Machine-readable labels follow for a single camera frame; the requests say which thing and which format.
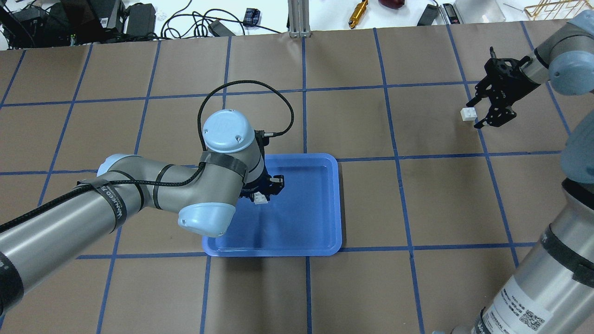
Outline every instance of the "small white box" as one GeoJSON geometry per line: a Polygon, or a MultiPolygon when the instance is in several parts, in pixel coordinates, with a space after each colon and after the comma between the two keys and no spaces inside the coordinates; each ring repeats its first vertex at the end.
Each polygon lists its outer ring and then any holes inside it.
{"type": "Polygon", "coordinates": [[[476,110],[474,107],[462,108],[460,115],[462,115],[462,121],[464,122],[474,121],[476,119],[476,110]]]}

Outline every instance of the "white label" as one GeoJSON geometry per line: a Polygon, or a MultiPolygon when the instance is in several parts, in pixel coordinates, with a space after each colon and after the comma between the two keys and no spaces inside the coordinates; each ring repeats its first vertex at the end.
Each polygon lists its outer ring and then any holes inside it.
{"type": "Polygon", "coordinates": [[[532,300],[512,276],[483,313],[492,334],[537,334],[553,314],[532,300]]]}

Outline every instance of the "blue plastic bin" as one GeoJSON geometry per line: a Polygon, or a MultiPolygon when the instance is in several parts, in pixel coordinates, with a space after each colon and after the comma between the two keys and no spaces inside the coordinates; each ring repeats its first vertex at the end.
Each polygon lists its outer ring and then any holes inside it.
{"type": "Polygon", "coordinates": [[[342,245],[338,163],[325,153],[267,155],[285,189],[268,204],[240,198],[222,237],[204,237],[211,256],[329,256],[342,245]]]}

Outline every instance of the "light blue joint cap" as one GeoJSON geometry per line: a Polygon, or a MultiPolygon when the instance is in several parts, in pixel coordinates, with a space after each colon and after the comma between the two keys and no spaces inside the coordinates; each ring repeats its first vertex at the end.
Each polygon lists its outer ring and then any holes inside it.
{"type": "Polygon", "coordinates": [[[594,111],[580,122],[561,153],[561,169],[575,182],[594,184],[594,111]]]}
{"type": "Polygon", "coordinates": [[[254,128],[239,111],[224,109],[215,112],[204,123],[202,134],[209,149],[219,153],[235,153],[246,149],[255,138],[254,128]]]}
{"type": "Polygon", "coordinates": [[[594,54],[568,51],[549,66],[553,88],[563,95],[582,95],[594,89],[594,54]]]}
{"type": "Polygon", "coordinates": [[[109,169],[111,168],[111,166],[113,166],[114,163],[116,163],[128,156],[139,156],[139,155],[123,155],[123,154],[118,153],[118,154],[108,156],[107,159],[105,159],[105,162],[103,162],[101,164],[101,166],[99,166],[99,169],[97,170],[97,176],[107,173],[109,171],[109,169]]]}
{"type": "Polygon", "coordinates": [[[587,10],[572,18],[568,23],[580,27],[591,35],[594,35],[594,11],[587,10]]]}
{"type": "Polygon", "coordinates": [[[216,238],[227,232],[235,206],[227,203],[199,203],[179,211],[178,225],[193,233],[216,238]]]}

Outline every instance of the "wire basket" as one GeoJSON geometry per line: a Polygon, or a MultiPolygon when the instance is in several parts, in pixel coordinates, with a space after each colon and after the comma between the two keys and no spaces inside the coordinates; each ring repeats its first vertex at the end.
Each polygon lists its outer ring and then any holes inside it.
{"type": "Polygon", "coordinates": [[[524,12],[532,21],[554,20],[556,18],[574,18],[584,10],[591,10],[588,0],[541,0],[534,6],[524,8],[524,12]]]}

